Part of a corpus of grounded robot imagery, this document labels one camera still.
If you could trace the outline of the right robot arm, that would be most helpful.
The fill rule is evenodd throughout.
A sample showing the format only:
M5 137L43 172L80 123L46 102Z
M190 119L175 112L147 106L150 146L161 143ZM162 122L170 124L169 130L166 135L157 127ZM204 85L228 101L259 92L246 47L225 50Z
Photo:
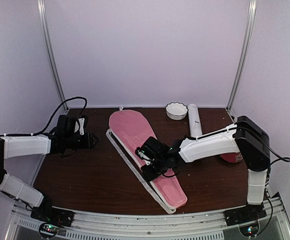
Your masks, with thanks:
M241 209L241 217L251 221L260 213L265 184L270 168L269 135L243 115L237 122L221 130L200 137L185 137L168 146L154 137L149 137L135 153L149 161L141 167L144 178L150 182L169 169L189 164L196 160L223 155L241 154L248 169L247 205Z

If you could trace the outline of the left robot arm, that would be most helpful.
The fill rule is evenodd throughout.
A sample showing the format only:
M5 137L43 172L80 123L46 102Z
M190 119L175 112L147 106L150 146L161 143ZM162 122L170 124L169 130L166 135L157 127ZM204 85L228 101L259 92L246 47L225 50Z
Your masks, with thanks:
M46 222L57 217L56 209L50 206L50 200L42 192L10 175L4 168L6 159L31 155L65 155L66 150L92 149L99 138L85 127L88 117L70 117L60 115L57 125L50 132L29 134L0 134L0 191L32 208Z

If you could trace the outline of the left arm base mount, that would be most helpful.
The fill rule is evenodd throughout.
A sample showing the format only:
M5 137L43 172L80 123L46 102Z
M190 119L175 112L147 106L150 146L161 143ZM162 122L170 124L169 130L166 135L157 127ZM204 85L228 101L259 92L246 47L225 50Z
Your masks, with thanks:
M44 239L51 239L65 227L71 227L74 219L74 212L70 210L54 207L49 210L40 207L30 207L30 209L30 217L42 222L38 227L38 233Z

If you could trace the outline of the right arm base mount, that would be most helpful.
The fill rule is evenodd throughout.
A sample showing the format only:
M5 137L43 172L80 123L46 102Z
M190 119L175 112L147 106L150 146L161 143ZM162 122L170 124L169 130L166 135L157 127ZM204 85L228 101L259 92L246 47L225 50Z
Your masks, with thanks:
M267 216L264 204L246 204L224 211L227 226L239 226L240 233L245 237L255 237L260 232L259 220Z

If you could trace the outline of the white shuttlecock tube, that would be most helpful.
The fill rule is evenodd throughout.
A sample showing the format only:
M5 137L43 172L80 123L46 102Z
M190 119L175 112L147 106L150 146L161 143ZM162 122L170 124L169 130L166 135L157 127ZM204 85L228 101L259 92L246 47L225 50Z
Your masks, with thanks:
M187 106L187 108L188 108L190 136L194 138L200 137L203 133L200 123L198 107L196 104L191 103Z

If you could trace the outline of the pink racket bag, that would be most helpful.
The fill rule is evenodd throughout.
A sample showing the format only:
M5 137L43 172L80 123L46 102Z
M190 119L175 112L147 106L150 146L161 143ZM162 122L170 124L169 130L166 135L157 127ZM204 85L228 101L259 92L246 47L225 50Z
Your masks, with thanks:
M145 161L135 150L143 146L148 138L156 137L145 116L135 110L121 109L111 114L108 125L107 138L145 190L166 213L173 214L184 206L188 199L172 169L150 182L143 177L141 167L145 166Z

